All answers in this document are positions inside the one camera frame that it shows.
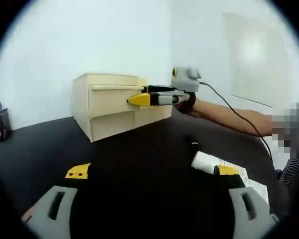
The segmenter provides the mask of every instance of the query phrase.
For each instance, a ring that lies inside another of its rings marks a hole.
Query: black table
[[[194,197],[188,137],[196,139],[199,151],[245,167],[249,178],[267,185],[271,211],[280,213],[275,170],[258,138],[175,109],[169,119],[94,143],[72,117],[15,130],[0,142],[0,178],[20,215],[52,186],[62,184],[71,167],[85,163],[104,175],[140,182],[146,178],[152,185],[161,180],[165,188],[182,188]]]

